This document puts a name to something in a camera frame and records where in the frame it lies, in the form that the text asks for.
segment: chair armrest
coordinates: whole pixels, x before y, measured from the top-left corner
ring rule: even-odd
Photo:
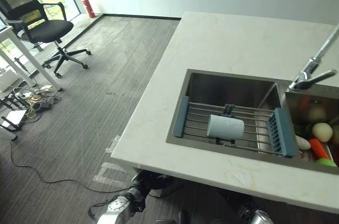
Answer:
[[[31,43],[34,43],[33,40],[32,40],[31,33],[28,30],[28,27],[27,27],[27,25],[25,24],[25,22],[23,20],[9,20],[9,19],[5,19],[4,22],[7,23],[7,24],[19,24],[21,26],[21,28],[23,29],[23,31],[26,33],[28,40]]]
[[[61,2],[58,2],[58,3],[41,3],[41,4],[44,5],[44,6],[45,5],[58,5],[60,7],[62,13],[63,13],[64,19],[67,20],[66,19],[65,7],[64,7],[64,5]]]

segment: white table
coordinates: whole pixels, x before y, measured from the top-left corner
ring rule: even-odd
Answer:
[[[262,198],[339,213],[339,176],[166,143],[187,69],[292,80],[333,25],[187,12],[141,97],[112,158]],[[316,73],[339,69],[339,41]],[[339,86],[339,75],[322,81]]]
[[[12,26],[7,26],[0,31],[0,43],[6,39],[10,39],[14,45],[22,52],[24,56],[33,64],[33,66],[40,72],[43,77],[55,87],[57,91],[61,90],[61,86],[45,71],[45,69],[38,63],[38,61],[31,55],[25,45],[18,39],[18,37],[12,31]],[[29,86],[34,86],[35,82],[28,77],[28,75],[20,69],[2,50],[0,50],[0,56],[16,71],[16,73],[25,80]]]

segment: black mesh chair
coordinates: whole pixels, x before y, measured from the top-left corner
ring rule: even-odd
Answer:
[[[63,13],[64,20],[48,20],[44,11],[45,5],[58,5]],[[0,11],[6,17],[5,23],[14,28],[15,34],[23,40],[28,40],[31,43],[50,43],[54,42],[57,45],[58,53],[49,60],[43,63],[43,67],[50,68],[52,61],[58,61],[54,70],[55,75],[61,78],[57,73],[61,64],[66,60],[71,60],[81,64],[84,69],[88,69],[88,65],[73,58],[77,53],[86,52],[91,54],[87,49],[67,52],[59,46],[61,37],[65,36],[72,28],[73,24],[66,20],[65,8],[62,3],[40,3],[38,0],[0,0]],[[32,25],[40,20],[42,23]]]

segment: red fire extinguisher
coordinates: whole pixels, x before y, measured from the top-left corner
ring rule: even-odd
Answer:
[[[95,14],[92,10],[92,7],[91,7],[89,0],[81,0],[81,2],[84,5],[85,9],[87,10],[87,13],[90,16],[90,18],[95,17]]]

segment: white tape on floor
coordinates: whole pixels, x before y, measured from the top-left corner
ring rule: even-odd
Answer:
[[[114,163],[104,162],[101,166],[101,170],[99,171],[99,173],[97,175],[95,175],[93,177],[92,180],[95,181],[95,182],[98,182],[98,183],[104,183],[104,184],[124,187],[125,182],[110,179],[108,177],[104,177],[104,174],[108,169],[112,169],[112,170],[115,170],[115,171],[121,171],[121,172],[125,173],[125,170],[123,170],[119,165],[114,164]]]
[[[114,151],[115,147],[117,146],[119,139],[120,139],[120,136],[116,135],[116,137],[112,139],[112,144],[110,148],[105,148],[105,152],[111,154]]]
[[[117,143],[119,142],[119,139],[120,139],[120,136],[116,135],[112,139],[111,146],[109,148],[105,148],[105,153],[111,154],[114,151]],[[108,184],[108,185],[115,185],[115,186],[124,187],[125,182],[115,180],[115,179],[111,179],[109,177],[104,176],[108,169],[112,169],[113,171],[116,171],[116,172],[119,171],[119,172],[126,173],[126,171],[123,170],[122,167],[120,167],[119,165],[114,164],[114,163],[104,162],[101,165],[101,169],[100,169],[99,173],[97,175],[95,175],[92,180],[95,181],[95,182],[98,182],[98,183],[104,183],[104,184]]]

